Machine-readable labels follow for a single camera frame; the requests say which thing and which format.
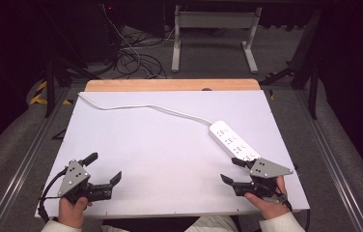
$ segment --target gray floor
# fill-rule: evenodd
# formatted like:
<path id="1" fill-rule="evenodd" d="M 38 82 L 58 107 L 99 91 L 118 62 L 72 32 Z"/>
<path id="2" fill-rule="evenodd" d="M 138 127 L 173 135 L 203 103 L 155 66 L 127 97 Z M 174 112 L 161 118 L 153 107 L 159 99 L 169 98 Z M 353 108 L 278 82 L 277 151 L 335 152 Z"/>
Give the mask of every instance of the gray floor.
<path id="1" fill-rule="evenodd" d="M 295 29 L 265 29 L 260 27 L 253 44 L 253 53 L 259 68 L 251 74 L 246 64 L 240 42 L 245 40 L 244 30 L 227 30 L 215 37 L 201 32 L 184 34 L 181 42 L 181 70 L 171 73 L 173 44 L 138 49 L 159 59 L 168 78 L 255 78 L 263 80 L 267 73 L 286 68 L 302 34 Z M 118 76 L 108 72 L 105 78 Z M 131 78 L 143 78 L 139 71 Z M 298 165 L 300 180 L 311 206 L 309 231 L 363 231 L 363 161 L 349 141 L 325 100 L 322 85 L 317 103 L 318 120 L 312 120 L 305 111 L 308 88 L 294 91 L 286 77 L 265 87 L 273 115 L 293 159 Z M 84 80 L 75 80 L 64 99 L 77 98 L 85 87 Z M 274 100 L 266 89 L 273 90 Z M 46 105 L 33 104 L 16 119 L 0 136 L 0 231 L 41 231 L 43 222 L 34 218 L 41 195 L 61 141 L 51 139 L 68 126 L 73 105 L 61 105 L 44 120 Z M 39 131 L 45 131 L 39 139 Z M 30 163 L 24 170 L 22 163 Z M 21 177 L 13 182 L 14 175 Z M 295 214 L 301 225 L 306 223 L 306 213 Z M 243 231 L 258 228 L 259 215 L 242 216 Z M 99 231 L 100 221 L 88 218 L 84 231 Z"/>

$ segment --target white tabletop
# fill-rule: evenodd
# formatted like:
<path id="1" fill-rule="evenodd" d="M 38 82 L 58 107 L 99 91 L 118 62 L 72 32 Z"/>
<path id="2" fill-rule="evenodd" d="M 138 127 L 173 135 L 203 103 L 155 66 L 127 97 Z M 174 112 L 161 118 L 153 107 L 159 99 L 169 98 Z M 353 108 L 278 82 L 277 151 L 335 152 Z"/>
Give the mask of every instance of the white tabletop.
<path id="1" fill-rule="evenodd" d="M 293 169 L 263 91 L 84 92 L 100 106 L 155 104 L 216 122 L 225 121 L 265 159 Z M 64 142 L 47 182 L 72 159 L 93 152 L 85 169 L 90 183 L 107 184 L 119 171 L 122 180 L 112 199 L 88 207 L 95 218 L 144 218 L 239 215 L 257 212 L 221 181 L 251 179 L 209 136 L 209 125 L 152 108 L 100 110 L 79 98 Z M 294 210 L 309 209 L 296 174 L 285 177 Z M 56 196 L 62 178 L 48 196 Z M 50 216 L 58 199 L 45 201 Z"/>

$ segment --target sleeve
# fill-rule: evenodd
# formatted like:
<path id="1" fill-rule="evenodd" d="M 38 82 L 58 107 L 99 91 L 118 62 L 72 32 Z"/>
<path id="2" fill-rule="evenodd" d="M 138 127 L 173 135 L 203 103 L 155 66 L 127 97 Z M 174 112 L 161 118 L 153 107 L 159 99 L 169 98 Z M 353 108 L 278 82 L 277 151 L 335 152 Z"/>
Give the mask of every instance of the sleeve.
<path id="1" fill-rule="evenodd" d="M 304 232 L 305 230 L 299 225 L 298 221 L 293 217 L 291 212 L 288 212 L 280 217 L 270 220 L 260 221 L 260 226 L 263 232 Z"/>
<path id="2" fill-rule="evenodd" d="M 82 229 L 75 229 L 54 220 L 49 220 L 42 232 L 82 232 Z"/>

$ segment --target power strip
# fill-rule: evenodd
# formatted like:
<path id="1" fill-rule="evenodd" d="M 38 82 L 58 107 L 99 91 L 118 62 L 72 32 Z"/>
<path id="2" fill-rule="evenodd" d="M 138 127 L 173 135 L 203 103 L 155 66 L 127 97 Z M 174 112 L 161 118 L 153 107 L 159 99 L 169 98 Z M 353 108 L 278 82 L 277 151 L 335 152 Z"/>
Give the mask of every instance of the power strip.
<path id="1" fill-rule="evenodd" d="M 260 154 L 223 121 L 217 121 L 209 127 L 209 136 L 231 158 L 251 161 L 261 157 Z"/>

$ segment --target human hand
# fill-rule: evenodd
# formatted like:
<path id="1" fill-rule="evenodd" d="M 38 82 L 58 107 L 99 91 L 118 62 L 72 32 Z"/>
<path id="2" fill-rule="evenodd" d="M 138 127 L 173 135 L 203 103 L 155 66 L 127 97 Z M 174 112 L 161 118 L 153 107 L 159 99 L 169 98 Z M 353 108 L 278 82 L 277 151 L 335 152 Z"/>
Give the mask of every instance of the human hand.
<path id="1" fill-rule="evenodd" d="M 277 192 L 281 190 L 282 193 L 287 195 L 283 176 L 277 177 L 277 187 L 278 187 Z M 244 194 L 244 197 L 261 211 L 261 214 L 263 215 L 264 219 L 277 218 L 290 211 L 287 205 L 285 204 L 264 201 L 263 199 L 257 197 L 256 195 L 250 192 L 246 192 Z"/>
<path id="2" fill-rule="evenodd" d="M 59 200 L 58 221 L 66 226 L 80 229 L 83 224 L 83 211 L 87 206 L 92 206 L 86 197 L 80 197 L 75 205 L 72 205 L 67 198 Z"/>

